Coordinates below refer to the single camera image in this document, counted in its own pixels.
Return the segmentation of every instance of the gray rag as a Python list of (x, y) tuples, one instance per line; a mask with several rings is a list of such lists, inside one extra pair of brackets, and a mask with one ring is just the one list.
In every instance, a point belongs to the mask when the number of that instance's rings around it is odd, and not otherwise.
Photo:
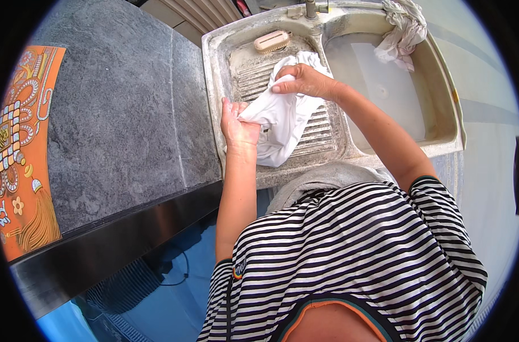
[(395, 183), (383, 170), (363, 168), (345, 161), (333, 161), (314, 168), (283, 186), (269, 204), (267, 214), (292, 206), (307, 191), (339, 189), (358, 182)]

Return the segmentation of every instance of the sink basin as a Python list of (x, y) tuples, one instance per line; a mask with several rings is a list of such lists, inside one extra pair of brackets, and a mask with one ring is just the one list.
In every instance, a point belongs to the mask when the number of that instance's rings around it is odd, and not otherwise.
[[(238, 20), (202, 37), (202, 54), (210, 114), (218, 154), (225, 170), (225, 140), (221, 98), (252, 102), (267, 87), (273, 66), (298, 51), (317, 52), (334, 74), (391, 115), (429, 156), (462, 150), (465, 132), (462, 113), (451, 76), (430, 34), (412, 54), (415, 72), (399, 70), (394, 63), (381, 64), (373, 48), (393, 26), (377, 3), (338, 2), (329, 13), (310, 21), (291, 19), (291, 8), (270, 10)], [(261, 55), (253, 41), (267, 33), (292, 31), (290, 44), (281, 51)], [(314, 166), (333, 160), (349, 160), (378, 168), (381, 161), (354, 123), (333, 102), (320, 106), (290, 158), (278, 168), (257, 167), (258, 188), (287, 183)]]

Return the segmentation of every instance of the striped shirt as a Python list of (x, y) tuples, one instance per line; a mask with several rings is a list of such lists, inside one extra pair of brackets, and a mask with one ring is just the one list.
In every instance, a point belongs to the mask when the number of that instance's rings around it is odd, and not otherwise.
[(284, 341), (323, 303), (354, 311), (381, 341), (460, 340), (487, 277), (434, 177), (409, 193), (390, 182), (317, 190), (242, 231), (215, 266), (198, 341)]

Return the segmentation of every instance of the woman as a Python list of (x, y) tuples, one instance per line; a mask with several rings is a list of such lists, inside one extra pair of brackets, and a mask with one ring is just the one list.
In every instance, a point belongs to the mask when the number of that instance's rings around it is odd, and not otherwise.
[(276, 79), (287, 74), (296, 80), (272, 91), (336, 102), (398, 185), (315, 191), (256, 219), (260, 127), (236, 120), (245, 103), (223, 99), (218, 264), (198, 340), (460, 340), (488, 275), (427, 156), (351, 87), (304, 64), (283, 67)]

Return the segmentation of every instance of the woman's left hand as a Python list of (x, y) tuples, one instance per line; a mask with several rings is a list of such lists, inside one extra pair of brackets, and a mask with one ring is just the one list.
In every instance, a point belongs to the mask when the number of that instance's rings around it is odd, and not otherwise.
[(261, 125), (238, 121), (240, 113), (248, 107), (246, 102), (230, 102), (222, 98), (222, 133), (227, 141), (227, 149), (254, 148), (256, 149)]

